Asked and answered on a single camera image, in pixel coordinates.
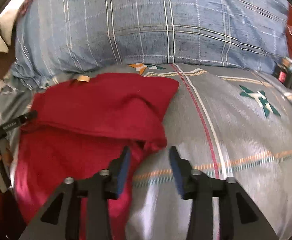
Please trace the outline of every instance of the metal bolt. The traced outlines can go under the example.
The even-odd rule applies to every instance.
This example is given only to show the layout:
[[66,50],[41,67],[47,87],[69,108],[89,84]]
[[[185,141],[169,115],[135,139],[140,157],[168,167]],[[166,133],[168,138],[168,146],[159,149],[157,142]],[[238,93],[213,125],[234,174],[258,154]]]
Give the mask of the metal bolt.
[[192,175],[200,175],[200,174],[201,174],[201,171],[198,170],[198,169],[192,169],[190,173],[191,173]]
[[74,178],[72,178],[72,177],[68,177],[68,178],[64,179],[65,184],[72,184],[73,182],[74,182]]
[[108,176],[108,175],[109,175],[109,170],[101,170],[101,171],[99,172],[99,174],[100,174],[101,176]]
[[237,182],[236,179],[235,179],[234,177],[227,177],[226,181],[227,181],[228,183],[231,183],[231,184]]

